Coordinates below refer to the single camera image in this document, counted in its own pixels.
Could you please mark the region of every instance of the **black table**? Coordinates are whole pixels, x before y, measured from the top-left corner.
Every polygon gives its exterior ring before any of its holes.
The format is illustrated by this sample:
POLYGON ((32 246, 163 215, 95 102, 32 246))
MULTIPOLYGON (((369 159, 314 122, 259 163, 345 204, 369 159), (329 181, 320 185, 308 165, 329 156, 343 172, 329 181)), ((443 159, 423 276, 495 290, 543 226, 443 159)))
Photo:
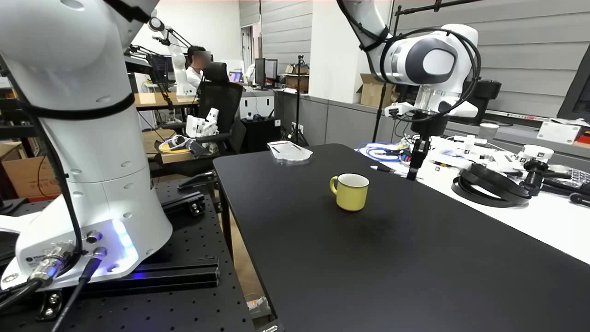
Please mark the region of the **black table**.
MULTIPOLYGON (((157 183, 157 193, 163 204, 176 200, 179 181, 157 183)), ((41 211, 45 204, 25 205, 23 215, 41 211)), ((220 264, 220 287, 216 288, 187 288, 166 292, 93 296, 80 300, 61 331, 85 332, 144 332, 144 331, 174 331, 174 332, 253 332, 253 322, 238 285, 233 261, 222 239, 216 211, 207 198, 205 218, 196 220, 176 211, 168 215, 176 226, 172 241, 157 253, 157 261, 166 261, 172 266, 187 266, 216 261, 220 264)), ((0 237, 2 250, 8 252, 12 237, 0 237)), ((34 300, 30 309, 15 316, 2 318, 4 332, 45 332, 52 331, 54 324, 39 324, 39 300, 34 300)))
POLYGON ((288 331, 587 332, 590 266, 345 146, 307 167, 270 154, 214 161, 264 290, 288 331), (332 176, 371 180, 336 207, 332 176))

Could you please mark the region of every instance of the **mug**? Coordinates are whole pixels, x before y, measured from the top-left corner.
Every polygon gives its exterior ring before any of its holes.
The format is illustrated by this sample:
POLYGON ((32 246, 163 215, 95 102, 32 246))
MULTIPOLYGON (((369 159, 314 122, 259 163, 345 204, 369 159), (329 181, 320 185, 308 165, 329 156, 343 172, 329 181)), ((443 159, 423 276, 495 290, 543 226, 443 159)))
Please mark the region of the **mug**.
POLYGON ((336 205, 343 211, 364 211, 369 194, 369 180, 358 174, 342 174, 331 180, 336 205))

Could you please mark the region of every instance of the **man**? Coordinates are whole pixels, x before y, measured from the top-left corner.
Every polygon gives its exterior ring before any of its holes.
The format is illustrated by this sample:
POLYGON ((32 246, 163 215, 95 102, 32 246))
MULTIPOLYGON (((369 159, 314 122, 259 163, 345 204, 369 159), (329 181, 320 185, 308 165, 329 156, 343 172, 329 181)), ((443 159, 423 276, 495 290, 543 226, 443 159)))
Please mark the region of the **man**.
POLYGON ((187 52, 187 80, 200 91, 203 82, 203 67, 205 67, 207 51, 202 47, 190 47, 187 52))

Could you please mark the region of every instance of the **black office chair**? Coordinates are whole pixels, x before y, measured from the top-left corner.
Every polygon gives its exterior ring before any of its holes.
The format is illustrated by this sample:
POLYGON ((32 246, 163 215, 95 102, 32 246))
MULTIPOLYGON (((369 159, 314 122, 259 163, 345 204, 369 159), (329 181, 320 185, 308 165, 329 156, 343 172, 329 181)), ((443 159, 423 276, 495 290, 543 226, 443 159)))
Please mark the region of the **black office chair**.
POLYGON ((240 100, 244 87, 231 84, 225 63, 205 63, 205 82, 200 87, 198 117, 205 119, 213 108, 220 110, 218 130, 220 135, 202 137, 189 148, 196 161, 163 165, 166 174, 192 176, 179 187, 181 193, 198 191, 214 180, 213 161, 220 156, 238 154, 244 145, 246 126, 240 122, 240 100), (216 145, 216 154, 203 156, 202 145, 216 145))

